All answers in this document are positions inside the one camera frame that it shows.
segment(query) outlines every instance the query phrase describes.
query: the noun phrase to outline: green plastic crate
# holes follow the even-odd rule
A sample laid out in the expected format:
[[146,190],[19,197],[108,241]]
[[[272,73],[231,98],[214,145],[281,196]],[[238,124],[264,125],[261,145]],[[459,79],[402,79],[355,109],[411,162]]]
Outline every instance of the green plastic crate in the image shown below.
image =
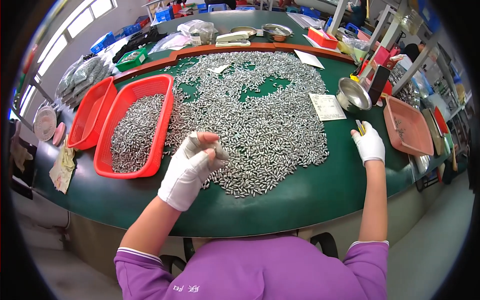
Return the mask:
[[[126,62],[121,62],[126,56],[129,56],[130,53],[132,52],[135,52],[135,51],[139,51],[140,54],[134,59],[134,60],[129,60],[129,61],[126,61]],[[135,67],[138,67],[140,66],[144,61],[145,59],[148,57],[147,55],[147,50],[145,48],[140,48],[138,50],[134,50],[134,51],[130,51],[128,53],[125,53],[121,59],[119,60],[119,62],[117,62],[117,64],[115,65],[120,72],[124,72],[126,70],[130,70],[131,68],[135,68]]]

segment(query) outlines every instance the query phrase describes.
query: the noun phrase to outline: stapler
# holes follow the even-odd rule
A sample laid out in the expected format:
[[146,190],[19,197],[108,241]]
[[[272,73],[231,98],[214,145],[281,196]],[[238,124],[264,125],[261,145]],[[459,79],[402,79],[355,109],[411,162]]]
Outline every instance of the stapler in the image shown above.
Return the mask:
[[231,47],[231,46],[250,46],[250,41],[247,39],[249,35],[246,31],[238,31],[234,33],[227,33],[216,37],[216,47]]

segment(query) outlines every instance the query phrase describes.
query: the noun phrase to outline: green tabletop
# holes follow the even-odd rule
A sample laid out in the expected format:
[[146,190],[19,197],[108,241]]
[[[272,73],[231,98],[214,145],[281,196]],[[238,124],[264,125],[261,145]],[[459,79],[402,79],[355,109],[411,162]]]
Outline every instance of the green tabletop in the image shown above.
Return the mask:
[[[183,17],[158,25],[159,32],[176,31],[179,24],[191,19],[213,22],[220,33],[232,27],[248,25],[260,28],[265,23],[280,23],[290,27],[295,35],[289,43],[308,45],[302,36],[307,31],[300,28],[283,12],[227,11],[204,13]],[[255,37],[255,42],[265,42]],[[148,60],[157,60],[171,51],[153,53]],[[348,76],[355,66],[320,58],[325,70],[319,70],[330,94],[336,92],[340,77]],[[155,71],[117,84],[125,84],[159,74]],[[273,92],[272,87],[260,87],[262,92]],[[74,114],[64,111],[59,121],[70,129]],[[182,237],[235,237],[267,234],[301,228],[356,212],[363,208],[366,189],[365,169],[357,148],[350,137],[356,128],[355,119],[367,120],[383,138],[386,150],[386,175],[388,196],[410,186],[422,174],[410,166],[407,154],[395,150],[388,139],[383,108],[373,107],[359,115],[349,115],[346,120],[325,122],[330,155],[319,166],[299,168],[287,176],[268,194],[255,198],[234,199],[225,195],[218,185],[201,190],[187,212],[181,214],[171,235]],[[74,171],[67,194],[56,191],[48,171],[53,166],[58,148],[51,141],[40,142],[36,155],[34,189],[52,202],[86,218],[108,225],[128,228],[146,205],[155,197],[167,170],[170,158],[162,160],[160,170],[148,178],[114,180],[95,173],[92,160],[95,148],[79,151],[75,155]],[[443,162],[445,157],[434,158],[429,170]]]

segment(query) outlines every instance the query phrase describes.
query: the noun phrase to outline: metal bowl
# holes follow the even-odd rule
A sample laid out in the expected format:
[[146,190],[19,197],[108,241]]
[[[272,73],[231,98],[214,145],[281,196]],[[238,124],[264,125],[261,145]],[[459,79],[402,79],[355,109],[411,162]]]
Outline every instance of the metal bowl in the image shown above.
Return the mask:
[[233,27],[230,32],[238,32],[238,31],[246,31],[248,33],[248,39],[252,39],[254,36],[257,35],[257,30],[253,27],[249,26],[238,26],[238,27]]
[[280,24],[263,24],[262,30],[264,31],[264,36],[272,42],[285,42],[287,38],[293,35],[293,31]]
[[347,77],[338,80],[336,99],[344,110],[351,113],[372,108],[372,100],[367,91],[358,82]]

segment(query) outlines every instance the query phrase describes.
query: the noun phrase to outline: hand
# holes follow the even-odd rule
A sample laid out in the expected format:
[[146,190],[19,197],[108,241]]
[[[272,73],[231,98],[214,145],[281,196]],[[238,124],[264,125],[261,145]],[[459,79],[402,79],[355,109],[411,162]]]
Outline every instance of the hand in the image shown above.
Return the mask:
[[225,166],[228,154],[211,132],[191,132],[180,145],[158,189],[158,197],[173,208],[186,211],[211,172]]
[[385,165],[385,146],[382,138],[370,123],[363,121],[362,124],[365,128],[363,136],[356,130],[350,131],[350,134],[355,145],[357,145],[363,166],[365,166],[367,160],[373,159],[381,160]]
[[20,135],[14,134],[12,138],[10,139],[12,144],[19,144],[20,143]]

